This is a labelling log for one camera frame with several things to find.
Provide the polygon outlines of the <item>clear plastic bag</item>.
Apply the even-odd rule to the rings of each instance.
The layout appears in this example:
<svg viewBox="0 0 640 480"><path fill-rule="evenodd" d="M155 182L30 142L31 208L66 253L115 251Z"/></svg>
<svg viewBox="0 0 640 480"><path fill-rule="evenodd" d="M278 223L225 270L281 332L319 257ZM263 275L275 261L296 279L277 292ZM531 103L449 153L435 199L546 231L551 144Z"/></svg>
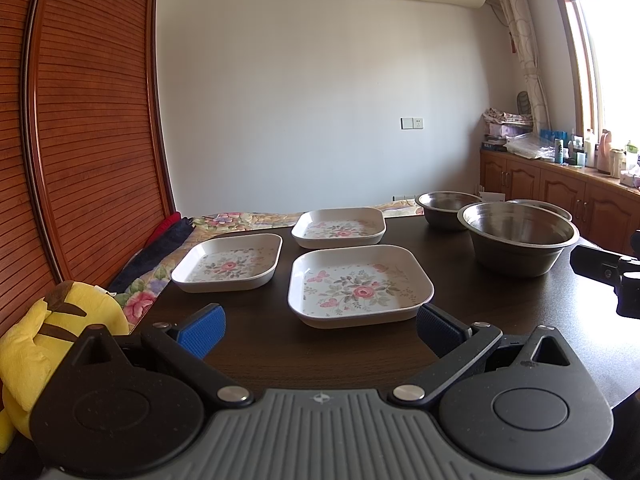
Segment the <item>clear plastic bag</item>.
<svg viewBox="0 0 640 480"><path fill-rule="evenodd" d="M542 159L553 162L555 148L551 141L541 139L533 132L528 132L506 140L506 151L526 159Z"/></svg>

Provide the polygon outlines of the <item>floral square plate back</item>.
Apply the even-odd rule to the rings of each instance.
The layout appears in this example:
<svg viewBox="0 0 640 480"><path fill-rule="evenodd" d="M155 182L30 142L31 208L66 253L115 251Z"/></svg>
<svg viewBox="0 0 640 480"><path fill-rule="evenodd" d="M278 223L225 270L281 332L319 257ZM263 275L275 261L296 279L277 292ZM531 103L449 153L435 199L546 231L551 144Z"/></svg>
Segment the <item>floral square plate back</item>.
<svg viewBox="0 0 640 480"><path fill-rule="evenodd" d="M307 211L292 227L292 237L305 249L375 245L385 232L383 213L373 207Z"/></svg>

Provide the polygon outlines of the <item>floral bed quilt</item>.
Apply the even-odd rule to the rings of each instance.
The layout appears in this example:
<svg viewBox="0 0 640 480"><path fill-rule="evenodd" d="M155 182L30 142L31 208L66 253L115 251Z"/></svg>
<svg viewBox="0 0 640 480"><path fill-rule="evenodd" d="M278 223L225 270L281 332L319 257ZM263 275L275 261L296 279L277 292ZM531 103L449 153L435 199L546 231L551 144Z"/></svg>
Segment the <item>floral bed quilt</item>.
<svg viewBox="0 0 640 480"><path fill-rule="evenodd" d="M189 250L201 242L224 234L250 232L294 226L300 214L273 212L217 212L193 217L194 230L174 252L158 266L137 278L121 294L111 292L122 307L130 328L135 328L149 312L160 293L170 282L170 274Z"/></svg>

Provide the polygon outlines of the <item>floral square plate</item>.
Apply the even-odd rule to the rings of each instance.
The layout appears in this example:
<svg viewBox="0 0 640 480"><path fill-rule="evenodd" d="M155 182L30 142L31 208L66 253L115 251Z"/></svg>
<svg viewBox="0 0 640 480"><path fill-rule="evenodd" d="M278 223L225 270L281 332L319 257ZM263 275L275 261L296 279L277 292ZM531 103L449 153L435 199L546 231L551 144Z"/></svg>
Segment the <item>floral square plate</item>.
<svg viewBox="0 0 640 480"><path fill-rule="evenodd" d="M373 207L307 211L292 227L292 237L305 249L375 245L385 232L383 213Z"/></svg>
<svg viewBox="0 0 640 480"><path fill-rule="evenodd" d="M197 244L171 272L184 292L240 292L264 286L276 272L283 245L277 234L216 237Z"/></svg>
<svg viewBox="0 0 640 480"><path fill-rule="evenodd" d="M433 282L410 250L371 245L298 257L288 306L308 326L345 328L410 320L434 295Z"/></svg>

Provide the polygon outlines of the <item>wooden slatted wardrobe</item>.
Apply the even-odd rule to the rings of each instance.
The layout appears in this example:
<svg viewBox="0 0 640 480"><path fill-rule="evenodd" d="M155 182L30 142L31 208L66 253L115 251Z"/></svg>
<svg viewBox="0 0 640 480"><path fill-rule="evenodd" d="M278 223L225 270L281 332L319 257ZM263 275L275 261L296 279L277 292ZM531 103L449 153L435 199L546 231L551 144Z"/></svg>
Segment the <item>wooden slatted wardrobe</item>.
<svg viewBox="0 0 640 480"><path fill-rule="evenodd" d="M175 209L156 0L1 0L1 325L107 285Z"/></svg>

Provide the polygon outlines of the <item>pink bottle on cabinet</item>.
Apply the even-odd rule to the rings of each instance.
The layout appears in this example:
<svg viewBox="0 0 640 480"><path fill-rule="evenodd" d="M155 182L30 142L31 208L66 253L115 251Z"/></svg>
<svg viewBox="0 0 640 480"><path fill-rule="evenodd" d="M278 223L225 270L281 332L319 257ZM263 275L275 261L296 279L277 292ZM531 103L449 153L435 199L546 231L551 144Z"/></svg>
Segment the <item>pink bottle on cabinet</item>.
<svg viewBox="0 0 640 480"><path fill-rule="evenodd" d="M611 141L612 133L603 129L598 143L597 170L602 174L611 173Z"/></svg>

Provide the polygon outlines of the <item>red and navy folded cloth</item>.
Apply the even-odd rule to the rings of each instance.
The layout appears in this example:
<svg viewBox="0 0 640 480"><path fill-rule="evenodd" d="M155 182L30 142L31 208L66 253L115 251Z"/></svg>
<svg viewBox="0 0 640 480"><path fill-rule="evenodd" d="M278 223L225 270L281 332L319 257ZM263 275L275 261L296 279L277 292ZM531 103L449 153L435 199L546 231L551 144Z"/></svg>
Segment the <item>red and navy folded cloth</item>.
<svg viewBox="0 0 640 480"><path fill-rule="evenodd" d="M107 286L109 292L121 294L137 278L153 270L163 258L178 249L194 230L192 219L179 211L165 218L152 232L143 248L124 266Z"/></svg>

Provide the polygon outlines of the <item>white wall switch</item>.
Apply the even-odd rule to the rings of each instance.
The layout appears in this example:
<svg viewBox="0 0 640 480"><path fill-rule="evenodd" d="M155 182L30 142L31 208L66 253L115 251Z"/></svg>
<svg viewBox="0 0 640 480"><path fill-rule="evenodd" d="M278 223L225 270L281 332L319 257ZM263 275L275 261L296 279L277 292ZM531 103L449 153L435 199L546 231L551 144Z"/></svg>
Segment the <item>white wall switch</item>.
<svg viewBox="0 0 640 480"><path fill-rule="evenodd" d="M402 130L422 129L423 119L415 117L403 117L400 120L400 126Z"/></svg>

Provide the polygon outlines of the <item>patterned curtain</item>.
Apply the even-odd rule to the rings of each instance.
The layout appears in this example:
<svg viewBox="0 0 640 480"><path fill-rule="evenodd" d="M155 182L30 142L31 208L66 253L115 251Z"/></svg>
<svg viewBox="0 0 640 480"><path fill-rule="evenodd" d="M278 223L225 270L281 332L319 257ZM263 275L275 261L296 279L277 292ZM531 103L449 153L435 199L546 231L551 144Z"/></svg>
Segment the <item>patterned curtain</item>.
<svg viewBox="0 0 640 480"><path fill-rule="evenodd" d="M533 127L536 133L548 129L550 118L544 85L539 69L538 44L528 0L498 0L506 18L516 54L523 72L526 92L532 109Z"/></svg>

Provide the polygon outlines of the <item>large steel bowl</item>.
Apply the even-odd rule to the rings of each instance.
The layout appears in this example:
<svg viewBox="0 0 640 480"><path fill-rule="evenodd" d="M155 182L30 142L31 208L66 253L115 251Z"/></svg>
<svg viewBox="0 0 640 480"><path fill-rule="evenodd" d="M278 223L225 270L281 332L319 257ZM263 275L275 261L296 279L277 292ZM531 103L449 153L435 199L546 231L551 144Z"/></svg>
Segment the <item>large steel bowl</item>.
<svg viewBox="0 0 640 480"><path fill-rule="evenodd" d="M530 205L472 204L460 209L457 218L471 235L476 260L509 275L543 276L561 252L579 240L572 222Z"/></svg>

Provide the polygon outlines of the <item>small steel bowl back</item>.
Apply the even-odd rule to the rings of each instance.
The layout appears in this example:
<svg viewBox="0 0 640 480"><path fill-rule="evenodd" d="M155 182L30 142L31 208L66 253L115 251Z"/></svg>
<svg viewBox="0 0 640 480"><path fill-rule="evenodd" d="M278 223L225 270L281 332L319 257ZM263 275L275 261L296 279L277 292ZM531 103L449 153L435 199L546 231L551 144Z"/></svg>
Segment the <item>small steel bowl back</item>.
<svg viewBox="0 0 640 480"><path fill-rule="evenodd" d="M416 196L416 203L423 208L430 227L447 231L464 231L458 211L481 202L480 196L457 191L435 191Z"/></svg>

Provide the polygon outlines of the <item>yellow plush toy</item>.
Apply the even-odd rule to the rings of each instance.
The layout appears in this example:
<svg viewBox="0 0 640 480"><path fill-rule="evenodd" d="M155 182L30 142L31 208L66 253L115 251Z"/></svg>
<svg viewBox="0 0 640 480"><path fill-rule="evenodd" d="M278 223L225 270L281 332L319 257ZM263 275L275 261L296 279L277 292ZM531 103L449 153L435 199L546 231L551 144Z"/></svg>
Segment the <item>yellow plush toy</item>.
<svg viewBox="0 0 640 480"><path fill-rule="evenodd" d="M67 351L90 325L126 335L117 301L99 286L66 281L38 299L1 337L1 451L19 432L30 436L29 416Z"/></svg>

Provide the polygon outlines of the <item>wooden cabinet row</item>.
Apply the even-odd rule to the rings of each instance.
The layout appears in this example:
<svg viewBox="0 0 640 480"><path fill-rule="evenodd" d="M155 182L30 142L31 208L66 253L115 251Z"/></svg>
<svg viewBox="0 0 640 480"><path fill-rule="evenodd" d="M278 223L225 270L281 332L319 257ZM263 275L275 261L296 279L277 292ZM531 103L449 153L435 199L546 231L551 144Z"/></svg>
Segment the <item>wooden cabinet row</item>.
<svg viewBox="0 0 640 480"><path fill-rule="evenodd" d="M573 216L591 243L630 255L639 229L639 192L591 168L529 160L506 152L480 152L480 186L508 200L542 200Z"/></svg>

